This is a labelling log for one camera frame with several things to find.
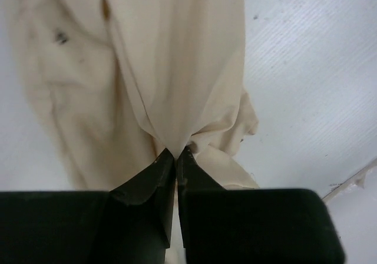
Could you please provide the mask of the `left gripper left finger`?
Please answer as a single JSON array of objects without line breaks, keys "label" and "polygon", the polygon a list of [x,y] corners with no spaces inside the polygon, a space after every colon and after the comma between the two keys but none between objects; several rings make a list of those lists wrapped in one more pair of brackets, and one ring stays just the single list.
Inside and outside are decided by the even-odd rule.
[{"label": "left gripper left finger", "polygon": [[174,157],[163,150],[156,160],[110,192],[110,224],[123,248],[151,242],[170,247],[174,199]]}]

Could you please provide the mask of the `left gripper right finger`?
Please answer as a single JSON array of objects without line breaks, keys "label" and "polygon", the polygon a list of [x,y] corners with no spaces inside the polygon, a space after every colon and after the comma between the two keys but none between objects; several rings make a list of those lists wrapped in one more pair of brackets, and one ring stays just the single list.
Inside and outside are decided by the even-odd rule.
[{"label": "left gripper right finger", "polygon": [[217,198],[226,190],[197,164],[188,147],[178,158],[176,173],[183,246],[190,248],[211,239],[219,228]]}]

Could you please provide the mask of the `beige trousers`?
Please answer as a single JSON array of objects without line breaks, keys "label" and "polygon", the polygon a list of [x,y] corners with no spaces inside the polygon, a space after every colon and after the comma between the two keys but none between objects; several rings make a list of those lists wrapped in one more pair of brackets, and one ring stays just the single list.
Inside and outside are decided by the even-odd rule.
[{"label": "beige trousers", "polygon": [[1,194],[2,263],[164,263],[123,248],[110,192],[185,147],[225,188],[188,263],[252,263],[253,178],[234,160],[258,119],[243,85],[244,0],[1,0],[25,95],[73,191]]}]

